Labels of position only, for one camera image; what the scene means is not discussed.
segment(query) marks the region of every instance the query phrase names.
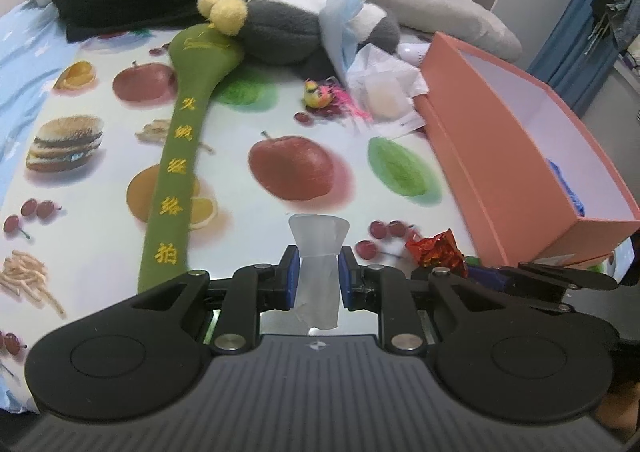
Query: red candy wrapper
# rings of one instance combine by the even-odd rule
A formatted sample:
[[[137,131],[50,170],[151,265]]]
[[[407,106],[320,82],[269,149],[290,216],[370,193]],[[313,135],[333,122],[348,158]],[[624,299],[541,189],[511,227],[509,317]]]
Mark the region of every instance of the red candy wrapper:
[[[415,240],[415,234],[405,243],[405,247],[419,266],[445,266],[453,273],[466,277],[465,257],[456,246],[456,239],[451,229],[434,237]]]

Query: plush toy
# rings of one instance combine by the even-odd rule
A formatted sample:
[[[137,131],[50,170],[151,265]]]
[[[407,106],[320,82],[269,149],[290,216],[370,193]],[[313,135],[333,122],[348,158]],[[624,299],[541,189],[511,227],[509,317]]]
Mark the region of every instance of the plush toy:
[[[318,15],[326,0],[198,0],[199,12],[211,26],[242,41],[248,54],[275,65],[298,64],[321,48]],[[349,25],[360,46],[374,44],[395,53],[398,22],[382,8],[366,2]]]

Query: small toy bird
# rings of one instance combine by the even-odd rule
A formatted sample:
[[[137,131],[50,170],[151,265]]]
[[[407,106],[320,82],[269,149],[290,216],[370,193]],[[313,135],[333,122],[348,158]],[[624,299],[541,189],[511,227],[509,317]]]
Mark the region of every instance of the small toy bird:
[[[318,85],[314,80],[305,80],[305,104],[313,109],[322,109],[334,99],[334,94],[327,86]]]

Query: pink box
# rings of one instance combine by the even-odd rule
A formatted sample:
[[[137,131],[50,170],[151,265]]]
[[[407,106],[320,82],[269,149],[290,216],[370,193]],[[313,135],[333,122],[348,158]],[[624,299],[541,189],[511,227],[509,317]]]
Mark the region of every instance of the pink box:
[[[549,86],[441,33],[421,69],[430,92],[415,105],[485,265],[586,264],[640,227],[618,171]]]

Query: hamburger print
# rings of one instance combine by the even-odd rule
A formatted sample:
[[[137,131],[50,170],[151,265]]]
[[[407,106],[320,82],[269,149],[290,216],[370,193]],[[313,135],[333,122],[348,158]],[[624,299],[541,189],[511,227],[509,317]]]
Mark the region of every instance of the hamburger print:
[[[102,127],[102,120],[95,116],[66,116],[47,122],[31,143],[27,168],[62,172],[84,165],[100,147]]]

